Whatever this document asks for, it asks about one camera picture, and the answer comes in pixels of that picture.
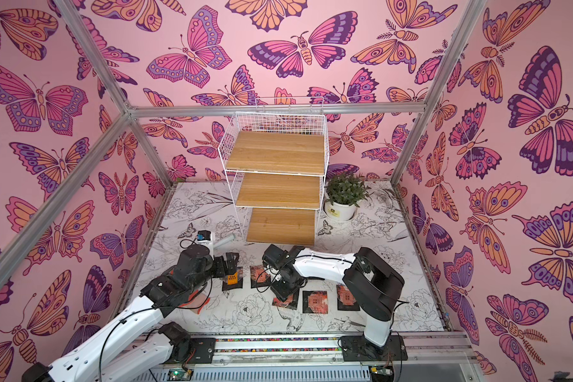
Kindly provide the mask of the red tea bag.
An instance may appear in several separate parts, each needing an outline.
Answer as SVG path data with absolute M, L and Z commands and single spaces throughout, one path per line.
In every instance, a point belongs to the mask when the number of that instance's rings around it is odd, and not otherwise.
M 299 291 L 290 294 L 285 301 L 281 301 L 277 297 L 274 297 L 272 305 L 278 308 L 297 310 L 299 305 Z
M 327 291 L 303 291 L 302 313 L 327 315 L 329 313 Z
M 337 309 L 339 311 L 359 311 L 361 307 L 345 285 L 337 285 Z
M 251 288 L 267 287 L 272 282 L 272 275 L 267 272 L 263 265 L 255 265 L 249 268 Z

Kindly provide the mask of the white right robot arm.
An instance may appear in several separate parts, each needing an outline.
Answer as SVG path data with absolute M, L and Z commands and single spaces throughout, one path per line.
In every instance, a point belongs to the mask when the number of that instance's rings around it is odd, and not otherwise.
M 353 296 L 366 314 L 364 334 L 343 336 L 339 340 L 347 361 L 380 361 L 400 354 L 389 349 L 400 343 L 390 339 L 393 316 L 405 286 L 402 275 L 370 248 L 355 253 L 330 254 L 304 246 L 283 250 L 270 245 L 262 257 L 263 265 L 277 271 L 270 290 L 284 302 L 301 289 L 308 279 L 323 279 L 340 284 Z

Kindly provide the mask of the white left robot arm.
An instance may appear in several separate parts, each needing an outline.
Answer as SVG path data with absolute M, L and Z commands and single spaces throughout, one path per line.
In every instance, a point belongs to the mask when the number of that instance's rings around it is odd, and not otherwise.
M 49 365 L 33 364 L 22 380 L 132 380 L 166 361 L 185 364 L 195 353 L 191 335 L 163 320 L 175 310 L 188 310 L 213 279 L 237 273 L 239 259 L 236 252 L 213 257 L 205 245 L 190 245 L 92 337 Z

